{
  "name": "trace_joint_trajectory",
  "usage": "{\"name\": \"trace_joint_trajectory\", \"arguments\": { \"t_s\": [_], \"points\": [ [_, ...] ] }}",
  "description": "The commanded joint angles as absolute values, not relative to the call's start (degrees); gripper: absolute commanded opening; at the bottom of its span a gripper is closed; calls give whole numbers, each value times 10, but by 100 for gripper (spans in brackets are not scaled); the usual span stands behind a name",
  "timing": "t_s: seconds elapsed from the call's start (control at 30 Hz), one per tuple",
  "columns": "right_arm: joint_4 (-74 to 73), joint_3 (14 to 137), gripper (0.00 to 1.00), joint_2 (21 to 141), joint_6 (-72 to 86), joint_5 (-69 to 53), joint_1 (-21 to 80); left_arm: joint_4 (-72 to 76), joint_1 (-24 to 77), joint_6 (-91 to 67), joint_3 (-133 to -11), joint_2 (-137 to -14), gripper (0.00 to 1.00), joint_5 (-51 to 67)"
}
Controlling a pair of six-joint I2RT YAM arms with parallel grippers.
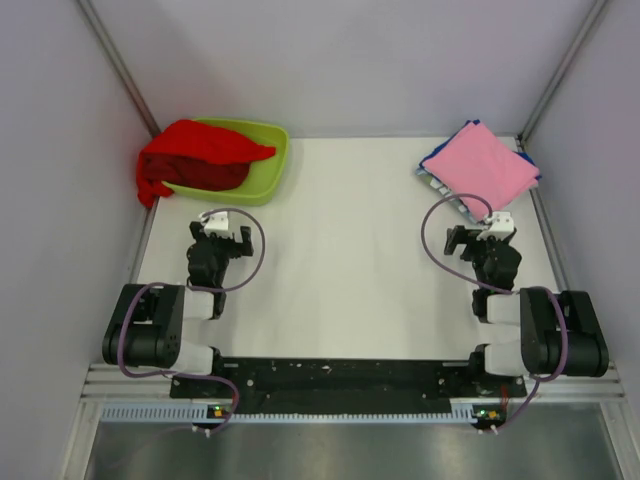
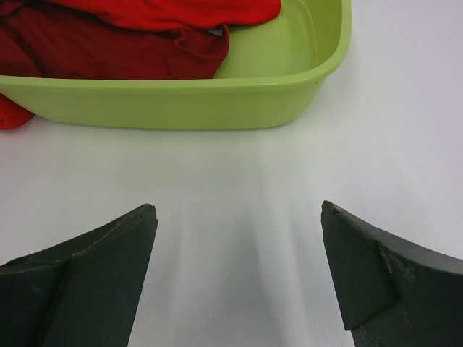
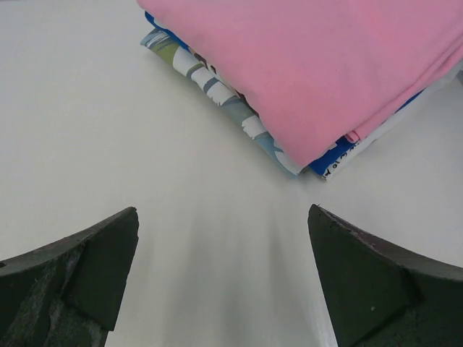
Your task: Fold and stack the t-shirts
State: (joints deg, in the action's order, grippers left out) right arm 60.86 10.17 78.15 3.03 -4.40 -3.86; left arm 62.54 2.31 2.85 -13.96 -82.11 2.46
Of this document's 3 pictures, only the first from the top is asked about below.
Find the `bright red t-shirt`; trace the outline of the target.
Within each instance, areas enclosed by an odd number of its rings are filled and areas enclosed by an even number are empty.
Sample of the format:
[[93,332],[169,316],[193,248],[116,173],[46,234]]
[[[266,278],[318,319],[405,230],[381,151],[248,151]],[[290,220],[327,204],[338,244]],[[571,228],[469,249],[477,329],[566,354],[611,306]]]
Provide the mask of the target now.
[[274,154],[274,147],[255,143],[236,131],[194,120],[178,120],[139,152],[135,171],[137,198],[143,206],[150,208],[156,198],[173,194],[171,189],[158,192],[141,179],[139,163],[143,156],[190,157],[211,164],[249,164],[251,167],[254,162],[269,159]]

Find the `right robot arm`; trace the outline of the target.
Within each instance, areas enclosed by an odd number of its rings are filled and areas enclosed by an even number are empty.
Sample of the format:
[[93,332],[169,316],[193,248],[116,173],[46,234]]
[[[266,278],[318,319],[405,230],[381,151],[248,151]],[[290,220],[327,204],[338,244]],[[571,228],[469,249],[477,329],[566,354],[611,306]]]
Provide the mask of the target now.
[[609,365],[609,352],[591,298],[585,291],[565,290],[548,296],[540,288],[512,289],[522,256],[504,239],[461,225],[447,230],[444,253],[464,247],[460,259],[469,262],[482,287],[472,292],[472,311],[479,321],[515,327],[516,339],[481,345],[484,361],[467,370],[469,388],[487,396],[498,389],[504,376],[546,377],[558,367],[574,377],[601,377]]

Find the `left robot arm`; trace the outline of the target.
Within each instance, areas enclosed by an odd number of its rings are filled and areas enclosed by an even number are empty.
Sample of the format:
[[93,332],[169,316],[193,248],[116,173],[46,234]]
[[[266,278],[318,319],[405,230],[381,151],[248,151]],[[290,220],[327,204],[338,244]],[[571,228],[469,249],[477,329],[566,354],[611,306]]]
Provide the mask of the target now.
[[251,228],[241,226],[239,235],[219,229],[213,221],[189,225],[194,243],[186,251],[187,286],[127,284],[120,293],[102,341],[106,363],[118,363],[123,347],[127,367],[155,367],[192,374],[192,384],[205,396],[216,396],[226,387],[225,370],[214,364],[215,349],[182,338],[185,321],[211,321],[221,317],[227,294],[221,290],[229,263],[251,257]]

